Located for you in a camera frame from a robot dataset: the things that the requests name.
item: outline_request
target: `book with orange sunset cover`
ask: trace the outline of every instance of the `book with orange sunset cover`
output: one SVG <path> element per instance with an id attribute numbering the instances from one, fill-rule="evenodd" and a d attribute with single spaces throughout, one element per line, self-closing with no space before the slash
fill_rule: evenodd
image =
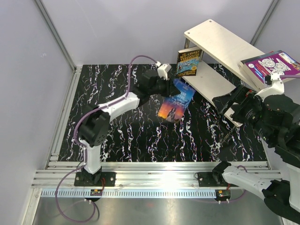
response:
<path id="1" fill-rule="evenodd" d="M 175 87 L 180 90 L 180 94 L 166 97 L 160 107 L 158 116 L 169 122 L 178 123 L 192 100 L 195 90 L 179 79 L 174 79 L 173 82 Z"/>

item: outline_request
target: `marble pattern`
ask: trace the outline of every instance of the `marble pattern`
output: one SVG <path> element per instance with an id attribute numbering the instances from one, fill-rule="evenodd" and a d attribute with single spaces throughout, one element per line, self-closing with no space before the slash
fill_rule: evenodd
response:
<path id="1" fill-rule="evenodd" d="M 241 81 L 220 64 L 211 64 L 227 80 Z M 174 75 L 175 65 L 170 73 Z M 133 65 L 131 82 L 154 65 Z M 125 93 L 128 65 L 84 65 L 59 161 L 81 161 L 83 150 L 73 142 L 73 130 L 87 104 L 101 104 Z M 102 146 L 101 161 L 106 162 L 198 162 L 198 161 L 266 161 L 260 138 L 248 126 L 236 129 L 221 147 L 220 141 L 233 126 L 199 93 L 195 93 L 179 124 L 157 116 L 163 102 L 151 96 L 142 107 L 124 113 L 110 124 L 108 138 Z"/>

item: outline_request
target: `white shelf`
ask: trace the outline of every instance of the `white shelf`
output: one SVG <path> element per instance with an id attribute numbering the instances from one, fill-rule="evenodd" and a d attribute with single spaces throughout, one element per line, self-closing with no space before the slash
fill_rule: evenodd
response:
<path id="1" fill-rule="evenodd" d="M 254 90 L 258 90 L 248 75 L 240 71 L 238 63 L 241 60 L 263 55 L 264 52 L 211 19 L 187 30 L 184 36 Z"/>
<path id="2" fill-rule="evenodd" d="M 232 83 L 203 61 L 199 62 L 196 76 L 183 76 L 182 78 L 203 95 L 213 106 L 215 106 L 212 102 L 214 97 L 228 94 L 235 88 Z M 240 127 L 242 124 L 233 121 L 230 117 L 233 113 L 234 111 L 230 108 L 225 113 L 225 117 L 235 126 Z"/>

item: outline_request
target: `white wall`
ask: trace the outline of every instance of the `white wall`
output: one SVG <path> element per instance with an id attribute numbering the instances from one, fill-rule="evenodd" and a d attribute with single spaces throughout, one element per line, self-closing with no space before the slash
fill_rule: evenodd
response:
<path id="1" fill-rule="evenodd" d="M 263 52 L 283 50 L 292 58 L 300 61 L 300 29 L 296 25 L 300 21 L 300 0 L 282 0 L 255 46 Z M 285 83 L 285 95 L 300 104 L 300 79 Z M 281 170 L 283 178 L 289 180 L 286 164 L 282 162 L 274 149 L 265 149 L 273 169 Z"/>
<path id="2" fill-rule="evenodd" d="M 213 19 L 250 41 L 271 0 L 43 0 L 73 61 L 175 63 L 183 33 Z"/>
<path id="3" fill-rule="evenodd" d="M 0 223 L 16 225 L 72 72 L 33 0 L 2 0 L 0 28 Z"/>

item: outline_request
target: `book cover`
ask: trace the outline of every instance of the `book cover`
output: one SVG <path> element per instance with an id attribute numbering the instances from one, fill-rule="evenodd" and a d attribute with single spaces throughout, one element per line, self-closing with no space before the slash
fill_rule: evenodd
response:
<path id="1" fill-rule="evenodd" d="M 273 73 L 279 73 L 280 75 L 300 74 L 300 64 L 283 51 L 271 52 L 254 57 L 254 60 L 243 61 L 245 64 L 242 68 L 259 89 L 265 88 L 265 77 Z"/>
<path id="2" fill-rule="evenodd" d="M 192 100 L 195 90 L 179 79 L 174 79 L 174 85 L 180 90 L 180 94 L 166 97 L 160 107 L 158 116 L 169 122 L 178 123 Z"/>
<path id="3" fill-rule="evenodd" d="M 197 46 L 178 51 L 176 76 L 196 76 L 200 53 Z"/>

